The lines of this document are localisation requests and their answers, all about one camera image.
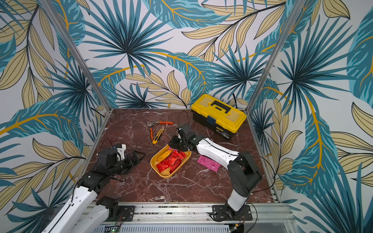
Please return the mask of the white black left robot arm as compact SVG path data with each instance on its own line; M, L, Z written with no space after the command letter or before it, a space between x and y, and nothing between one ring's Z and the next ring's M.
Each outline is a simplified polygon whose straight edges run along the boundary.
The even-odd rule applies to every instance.
M111 180L118 175L129 174L145 155L137 150L126 152L124 144L102 149L95 165L76 183L71 197L43 232L91 233L105 221L114 221L114 232L117 232L124 222L131 222L135 207L120 206L116 199L110 197L97 200L90 213L82 220L79 218Z

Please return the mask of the yellow tea bag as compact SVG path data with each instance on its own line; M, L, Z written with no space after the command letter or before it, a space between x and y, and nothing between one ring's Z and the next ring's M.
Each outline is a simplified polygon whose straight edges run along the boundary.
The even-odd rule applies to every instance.
M170 156L171 154L173 153L173 150L168 150L166 152L164 152L163 154L161 154L158 158L157 158L157 162L161 162L163 161L164 159L166 159L168 156Z

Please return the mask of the long pink tea bag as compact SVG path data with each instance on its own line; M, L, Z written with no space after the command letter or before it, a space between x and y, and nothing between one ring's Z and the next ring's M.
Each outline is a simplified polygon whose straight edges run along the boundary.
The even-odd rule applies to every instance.
M217 163L216 161L208 158L208 157L205 157L203 155L200 155L198 161L197 161L200 165L206 167L207 169L209 170L212 170L214 172L218 172L219 170L219 167L220 167L220 164Z

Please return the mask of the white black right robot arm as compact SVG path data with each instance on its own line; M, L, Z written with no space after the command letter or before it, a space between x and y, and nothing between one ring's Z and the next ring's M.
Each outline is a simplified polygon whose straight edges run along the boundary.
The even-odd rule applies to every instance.
M172 149L194 151L212 159L225 169L233 187L224 205L213 205L209 216L215 222L252 219L246 201L262 180L262 174L253 157L248 153L227 149L211 139L195 134L188 124L177 127L177 135L169 142Z

